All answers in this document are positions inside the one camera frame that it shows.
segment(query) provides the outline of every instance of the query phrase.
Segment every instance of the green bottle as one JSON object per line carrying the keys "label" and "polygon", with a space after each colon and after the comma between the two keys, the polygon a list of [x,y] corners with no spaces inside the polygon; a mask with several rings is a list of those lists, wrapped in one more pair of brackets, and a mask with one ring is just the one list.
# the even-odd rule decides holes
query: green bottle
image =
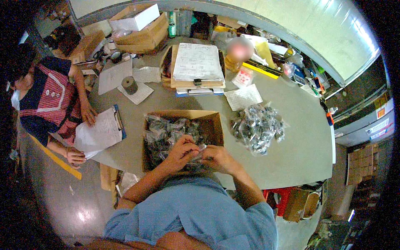
{"label": "green bottle", "polygon": [[175,23],[174,23],[174,13],[170,11],[170,25],[168,26],[168,36],[170,38],[173,38],[176,36],[176,28],[175,28]]}

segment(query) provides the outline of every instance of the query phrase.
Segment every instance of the person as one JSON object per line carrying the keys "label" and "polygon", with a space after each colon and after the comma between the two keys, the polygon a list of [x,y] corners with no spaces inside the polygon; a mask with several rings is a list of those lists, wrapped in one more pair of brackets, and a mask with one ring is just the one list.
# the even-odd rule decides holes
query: person
{"label": "person", "polygon": [[[19,93],[21,124],[43,146],[63,155],[77,169],[75,164],[84,163],[86,158],[73,147],[75,128],[82,122],[93,126],[97,115],[88,101],[82,72],[70,60],[45,57],[36,62],[35,58],[32,46],[20,44],[8,71],[9,85]],[[69,146],[49,134],[56,132]]]}
{"label": "person", "polygon": [[175,175],[199,154],[193,138],[183,135],[119,200],[104,239],[85,249],[277,249],[272,208],[243,166],[221,146],[202,153],[204,165],[233,177],[243,208],[210,177]]}

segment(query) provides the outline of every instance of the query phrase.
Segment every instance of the man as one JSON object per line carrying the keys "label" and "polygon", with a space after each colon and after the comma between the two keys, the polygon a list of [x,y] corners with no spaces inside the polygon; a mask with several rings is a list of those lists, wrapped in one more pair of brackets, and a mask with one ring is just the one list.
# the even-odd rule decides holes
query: man
{"label": "man", "polygon": [[[211,178],[169,178],[198,154],[193,138],[183,135],[164,162],[123,195],[106,224],[105,238],[124,242],[132,249],[277,249],[278,233],[271,207],[224,147],[208,145],[202,161],[233,177],[244,209]],[[92,245],[109,249],[117,246],[121,247],[110,241]]]}

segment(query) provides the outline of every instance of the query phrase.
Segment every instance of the sleeve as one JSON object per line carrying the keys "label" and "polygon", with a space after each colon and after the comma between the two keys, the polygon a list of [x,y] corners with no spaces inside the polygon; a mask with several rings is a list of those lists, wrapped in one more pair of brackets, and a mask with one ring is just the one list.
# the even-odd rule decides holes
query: sleeve
{"label": "sleeve", "polygon": [[20,118],[22,126],[26,131],[34,136],[38,141],[45,147],[47,147],[47,141],[49,136],[49,131],[53,130],[55,124],[46,121],[39,116],[22,116]]}
{"label": "sleeve", "polygon": [[123,241],[125,239],[124,232],[120,230],[114,230],[125,218],[130,214],[131,210],[126,208],[118,209],[114,212],[111,218],[104,227],[103,236],[106,238],[112,238]]}
{"label": "sleeve", "polygon": [[49,70],[55,70],[65,76],[68,76],[72,64],[71,60],[51,56],[43,58],[40,63]]}
{"label": "sleeve", "polygon": [[252,249],[278,249],[278,230],[272,208],[266,202],[260,202],[247,208],[246,216]]}

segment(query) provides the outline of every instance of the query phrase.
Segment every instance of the navy blue shirt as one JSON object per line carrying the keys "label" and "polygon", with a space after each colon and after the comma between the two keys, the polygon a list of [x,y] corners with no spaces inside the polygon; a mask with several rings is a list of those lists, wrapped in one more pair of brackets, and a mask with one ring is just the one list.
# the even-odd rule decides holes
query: navy blue shirt
{"label": "navy blue shirt", "polygon": [[[42,64],[49,70],[57,71],[67,77],[71,68],[70,60],[56,57],[45,57],[39,62],[39,64]],[[34,83],[27,91],[26,95],[20,100],[20,110],[38,108],[47,77],[48,76],[44,72],[38,68],[35,68]],[[47,146],[48,133],[55,133],[58,130],[58,126],[55,123],[36,115],[21,116],[20,121],[26,131],[38,139],[38,141],[45,147]]]}

